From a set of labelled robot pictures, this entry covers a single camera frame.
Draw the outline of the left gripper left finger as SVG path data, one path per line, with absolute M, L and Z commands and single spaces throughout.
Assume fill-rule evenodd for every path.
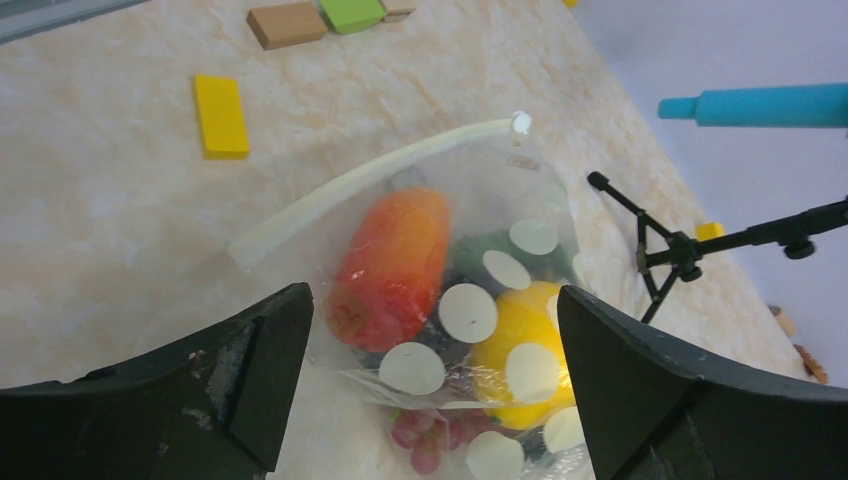
M 138 357 L 1 393 L 5 479 L 262 479 L 314 312 L 305 283 Z

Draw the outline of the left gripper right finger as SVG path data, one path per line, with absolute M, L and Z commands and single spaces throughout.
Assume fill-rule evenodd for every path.
M 573 286 L 560 333 L 599 479 L 843 479 L 847 393 L 756 369 Z

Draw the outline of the yellow lemon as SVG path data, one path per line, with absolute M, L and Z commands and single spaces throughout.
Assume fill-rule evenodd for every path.
M 534 281 L 504 291 L 494 333 L 472 347 L 476 396 L 507 429 L 529 430 L 576 404 L 558 327 L 560 289 Z

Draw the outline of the red grape bunch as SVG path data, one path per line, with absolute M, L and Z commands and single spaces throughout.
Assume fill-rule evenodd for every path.
M 404 410 L 388 416 L 390 438 L 410 455 L 419 475 L 435 473 L 446 452 L 470 443 L 488 431 L 504 433 L 503 426 L 482 409 Z

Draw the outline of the red pepper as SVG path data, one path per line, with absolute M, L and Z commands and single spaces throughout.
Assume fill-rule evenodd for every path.
M 448 198 L 432 188 L 397 190 L 373 204 L 323 306 L 339 341 L 385 353 L 419 334 L 442 288 L 450 216 Z

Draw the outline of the clear zip top bag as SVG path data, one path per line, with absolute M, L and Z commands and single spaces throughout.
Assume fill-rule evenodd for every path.
M 350 449 L 335 467 L 296 467 L 302 478 L 587 479 L 591 464 L 576 404 L 529 430 L 488 431 L 446 452 L 439 469 L 419 475 L 389 435 L 396 409 L 482 409 L 472 383 L 472 347 L 494 333 L 492 292 L 448 265 L 449 248 L 467 235 L 506 231 L 518 247 L 545 254 L 561 245 L 583 282 L 585 270 L 565 186 L 534 146 L 532 118 L 474 123 L 420 140 L 353 168 L 293 202 L 233 241 L 228 256 L 261 279 L 280 274 L 306 282 L 315 320 L 307 348 L 313 370 L 357 399 L 355 417 L 335 443 Z M 373 204 L 411 187 L 442 192 L 451 207 L 443 283 L 423 329 L 411 341 L 373 353 L 339 341 L 324 302 L 349 243 Z

